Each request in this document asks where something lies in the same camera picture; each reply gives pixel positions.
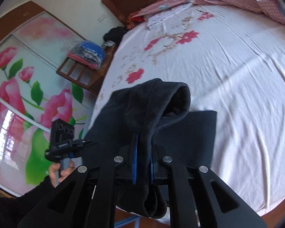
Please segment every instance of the black sweatshirt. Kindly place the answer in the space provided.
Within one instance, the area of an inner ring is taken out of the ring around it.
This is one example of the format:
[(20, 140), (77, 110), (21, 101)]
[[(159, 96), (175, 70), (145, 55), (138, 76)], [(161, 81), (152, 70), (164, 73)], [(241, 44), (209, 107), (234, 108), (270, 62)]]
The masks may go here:
[(17, 227), (20, 220), (53, 189), (51, 180), (46, 177), (37, 187), (21, 197), (0, 197), (0, 228)]

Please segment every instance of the triangular cutout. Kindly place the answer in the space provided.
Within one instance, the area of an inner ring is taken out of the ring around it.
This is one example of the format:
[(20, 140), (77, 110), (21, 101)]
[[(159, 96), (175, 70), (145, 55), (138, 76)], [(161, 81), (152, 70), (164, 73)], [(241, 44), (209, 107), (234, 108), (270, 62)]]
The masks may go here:
[(59, 213), (64, 213), (69, 198), (75, 187), (75, 181), (70, 182), (49, 204), (48, 208)]
[(217, 182), (211, 182), (212, 189), (218, 201), (219, 207), (223, 213), (229, 212), (239, 207), (239, 204), (233, 200), (228, 193)]

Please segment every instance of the wall outlet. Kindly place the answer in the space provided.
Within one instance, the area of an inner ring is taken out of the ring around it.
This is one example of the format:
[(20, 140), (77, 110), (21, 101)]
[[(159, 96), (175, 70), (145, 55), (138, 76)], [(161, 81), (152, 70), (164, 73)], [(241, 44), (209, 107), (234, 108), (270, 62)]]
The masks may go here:
[(104, 13), (97, 19), (99, 22), (102, 22), (105, 18), (107, 17), (107, 15), (105, 15)]

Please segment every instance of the floral wardrobe door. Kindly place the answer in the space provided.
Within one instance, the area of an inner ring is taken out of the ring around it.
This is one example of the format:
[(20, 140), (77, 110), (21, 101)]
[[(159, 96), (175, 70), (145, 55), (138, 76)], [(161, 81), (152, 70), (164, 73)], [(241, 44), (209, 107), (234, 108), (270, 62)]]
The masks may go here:
[(56, 74), (70, 47), (82, 39), (43, 13), (0, 44), (0, 187), (16, 196), (38, 185), (51, 162), (52, 121), (84, 130), (90, 93)]

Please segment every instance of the wooden nightstand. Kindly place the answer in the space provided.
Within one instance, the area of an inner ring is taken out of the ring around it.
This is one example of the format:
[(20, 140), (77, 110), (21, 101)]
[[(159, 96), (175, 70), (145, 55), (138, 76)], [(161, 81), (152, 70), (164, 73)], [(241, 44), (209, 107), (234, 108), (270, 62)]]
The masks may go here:
[(116, 50), (117, 45), (113, 45), (105, 50), (106, 56), (99, 70), (91, 69), (88, 66), (67, 57), (57, 69), (56, 73), (98, 96), (102, 82), (111, 65)]

